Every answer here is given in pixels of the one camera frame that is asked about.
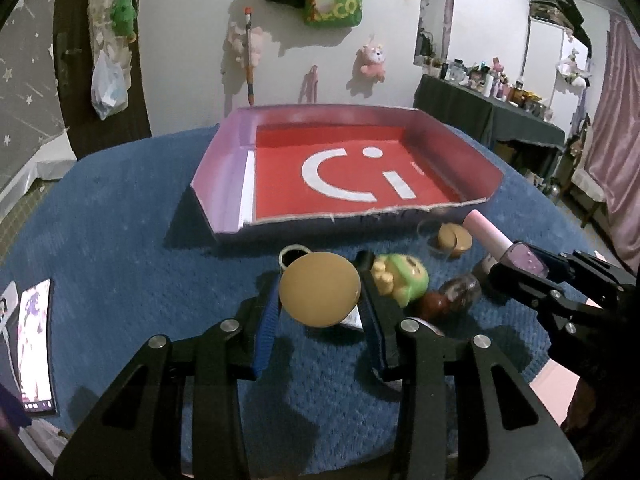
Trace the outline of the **dark red round bottle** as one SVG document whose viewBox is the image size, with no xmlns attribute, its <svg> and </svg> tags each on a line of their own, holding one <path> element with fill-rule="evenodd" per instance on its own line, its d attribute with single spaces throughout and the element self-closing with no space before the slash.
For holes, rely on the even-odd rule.
<svg viewBox="0 0 640 480">
<path fill-rule="evenodd" d="M 421 298 L 420 318 L 430 322 L 448 314 L 464 313 L 482 296 L 482 286 L 477 277 L 463 274 L 446 281 L 437 290 L 427 292 Z"/>
</svg>

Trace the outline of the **white refrigerator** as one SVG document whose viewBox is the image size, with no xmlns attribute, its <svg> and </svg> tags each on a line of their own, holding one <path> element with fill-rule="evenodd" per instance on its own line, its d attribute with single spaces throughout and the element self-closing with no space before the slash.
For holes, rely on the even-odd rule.
<svg viewBox="0 0 640 480">
<path fill-rule="evenodd" d="M 587 89 L 579 76 L 588 68 L 588 48 L 559 25 L 530 18 L 521 77 L 524 89 L 541 98 L 544 118 L 568 138 L 576 128 Z"/>
</svg>

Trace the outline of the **red Miniso paper sheet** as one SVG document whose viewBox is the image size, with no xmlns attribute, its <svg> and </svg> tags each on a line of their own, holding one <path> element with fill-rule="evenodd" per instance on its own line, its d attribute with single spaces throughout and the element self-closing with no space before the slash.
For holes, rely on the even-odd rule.
<svg viewBox="0 0 640 480">
<path fill-rule="evenodd" d="M 407 129 L 262 126 L 256 131 L 254 220 L 359 216 L 461 202 Z"/>
</svg>

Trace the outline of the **clear plastic cup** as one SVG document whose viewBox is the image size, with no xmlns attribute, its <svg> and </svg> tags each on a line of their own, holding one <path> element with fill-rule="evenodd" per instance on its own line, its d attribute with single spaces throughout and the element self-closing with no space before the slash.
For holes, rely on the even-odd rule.
<svg viewBox="0 0 640 480">
<path fill-rule="evenodd" d="M 439 259 L 457 259 L 448 257 L 438 248 L 437 233 L 443 223 L 448 222 L 440 222 L 427 219 L 422 220 L 416 227 L 416 235 L 418 236 L 418 239 L 426 245 L 428 251 L 432 256 Z"/>
</svg>

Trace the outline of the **white plastic bag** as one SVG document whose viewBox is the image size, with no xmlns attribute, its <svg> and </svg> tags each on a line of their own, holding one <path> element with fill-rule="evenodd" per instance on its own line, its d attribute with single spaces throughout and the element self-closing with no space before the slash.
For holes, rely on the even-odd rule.
<svg viewBox="0 0 640 480">
<path fill-rule="evenodd" d="M 91 104 L 101 120 L 128 106 L 128 91 L 122 66 L 101 51 L 92 73 Z"/>
</svg>

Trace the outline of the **green capybara toy figure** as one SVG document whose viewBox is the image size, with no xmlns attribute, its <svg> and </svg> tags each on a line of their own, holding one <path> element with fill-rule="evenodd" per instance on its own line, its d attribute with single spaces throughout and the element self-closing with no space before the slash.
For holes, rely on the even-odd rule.
<svg viewBox="0 0 640 480">
<path fill-rule="evenodd" d="M 425 295 L 430 276 L 420 259 L 404 254 L 378 255 L 371 266 L 378 293 L 405 308 Z"/>
</svg>

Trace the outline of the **pink plush toy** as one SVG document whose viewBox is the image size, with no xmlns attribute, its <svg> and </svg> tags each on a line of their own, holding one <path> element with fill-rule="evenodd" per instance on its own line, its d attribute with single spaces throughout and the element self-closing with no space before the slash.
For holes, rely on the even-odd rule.
<svg viewBox="0 0 640 480">
<path fill-rule="evenodd" d="M 228 29 L 227 41 L 230 47 L 232 58 L 245 68 L 245 27 L 240 27 L 238 23 L 232 22 Z M 261 27 L 252 28 L 252 60 L 253 67 L 257 67 L 262 57 L 262 47 L 264 46 L 264 31 Z"/>
<path fill-rule="evenodd" d="M 377 82 L 385 80 L 385 54 L 381 46 L 366 44 L 358 53 L 359 73 Z"/>
</svg>

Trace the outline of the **dark green clothed table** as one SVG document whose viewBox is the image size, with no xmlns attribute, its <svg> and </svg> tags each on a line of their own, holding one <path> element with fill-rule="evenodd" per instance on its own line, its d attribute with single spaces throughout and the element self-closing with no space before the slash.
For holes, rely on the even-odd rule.
<svg viewBox="0 0 640 480">
<path fill-rule="evenodd" d="M 492 148 L 496 142 L 520 142 L 558 150 L 564 146 L 564 132 L 557 126 L 512 104 L 485 98 L 431 76 L 422 76 L 414 92 L 413 106 L 463 131 L 486 148 Z"/>
</svg>

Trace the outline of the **pink plush toy left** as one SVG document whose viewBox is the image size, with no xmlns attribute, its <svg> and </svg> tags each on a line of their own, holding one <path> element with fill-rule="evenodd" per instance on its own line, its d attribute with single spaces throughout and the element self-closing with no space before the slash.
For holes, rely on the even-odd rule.
<svg viewBox="0 0 640 480">
<path fill-rule="evenodd" d="M 245 68 L 245 27 L 240 27 L 238 23 L 232 22 L 228 29 L 227 41 L 230 47 L 232 58 Z M 253 67 L 257 67 L 262 57 L 262 47 L 264 46 L 264 31 L 261 27 L 252 28 L 252 60 Z"/>
</svg>

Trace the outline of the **smartphone with lit screen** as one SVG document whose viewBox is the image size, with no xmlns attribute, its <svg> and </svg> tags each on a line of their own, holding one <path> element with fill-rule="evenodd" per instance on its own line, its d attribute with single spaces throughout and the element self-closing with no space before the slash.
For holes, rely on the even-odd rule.
<svg viewBox="0 0 640 480">
<path fill-rule="evenodd" d="M 49 312 L 52 280 L 21 294 L 17 324 L 17 369 L 21 399 L 29 414 L 55 413 L 55 397 L 49 362 Z"/>
</svg>

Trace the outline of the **lilac nail polish bottle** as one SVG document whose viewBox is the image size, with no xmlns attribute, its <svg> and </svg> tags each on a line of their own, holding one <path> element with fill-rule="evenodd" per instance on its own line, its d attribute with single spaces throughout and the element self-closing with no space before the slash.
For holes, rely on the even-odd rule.
<svg viewBox="0 0 640 480">
<path fill-rule="evenodd" d="M 548 275 L 548 268 L 534 254 L 532 248 L 521 242 L 512 242 L 477 209 L 466 215 L 462 226 L 497 262 L 510 264 L 514 268 L 537 275 L 540 278 L 545 278 Z"/>
</svg>

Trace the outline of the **purple cardboard tray box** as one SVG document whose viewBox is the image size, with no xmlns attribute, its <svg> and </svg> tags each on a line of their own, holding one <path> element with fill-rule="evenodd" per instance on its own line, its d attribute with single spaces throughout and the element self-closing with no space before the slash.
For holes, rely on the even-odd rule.
<svg viewBox="0 0 640 480">
<path fill-rule="evenodd" d="M 462 218 L 502 179 L 478 148 L 422 110 L 299 104 L 232 112 L 191 190 L 220 240 L 286 240 Z"/>
</svg>

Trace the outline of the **hanging organizer on door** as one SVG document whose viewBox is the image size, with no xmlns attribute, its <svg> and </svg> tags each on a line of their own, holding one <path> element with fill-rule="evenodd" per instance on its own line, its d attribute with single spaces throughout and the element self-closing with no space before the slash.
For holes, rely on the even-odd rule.
<svg viewBox="0 0 640 480">
<path fill-rule="evenodd" d="M 88 22 L 90 49 L 94 64 L 101 51 L 113 62 L 122 66 L 127 91 L 131 86 L 131 52 L 129 42 L 124 37 L 116 37 L 112 29 L 111 7 L 114 0 L 88 0 Z"/>
</svg>

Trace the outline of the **pink plush toy right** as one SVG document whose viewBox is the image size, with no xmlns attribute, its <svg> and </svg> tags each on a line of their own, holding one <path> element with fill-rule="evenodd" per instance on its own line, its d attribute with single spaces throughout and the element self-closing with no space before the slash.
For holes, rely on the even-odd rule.
<svg viewBox="0 0 640 480">
<path fill-rule="evenodd" d="M 377 82 L 385 80 L 385 54 L 381 46 L 366 44 L 358 53 L 359 73 Z"/>
</svg>

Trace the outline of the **orange round sponge puff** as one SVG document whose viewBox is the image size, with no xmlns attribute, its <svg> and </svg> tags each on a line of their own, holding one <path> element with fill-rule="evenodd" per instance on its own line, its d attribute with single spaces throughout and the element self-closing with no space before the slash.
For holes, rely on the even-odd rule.
<svg viewBox="0 0 640 480">
<path fill-rule="evenodd" d="M 342 322 L 358 304 L 361 280 L 354 265 L 333 252 L 311 252 L 283 272 L 279 297 L 286 313 L 308 327 Z"/>
</svg>

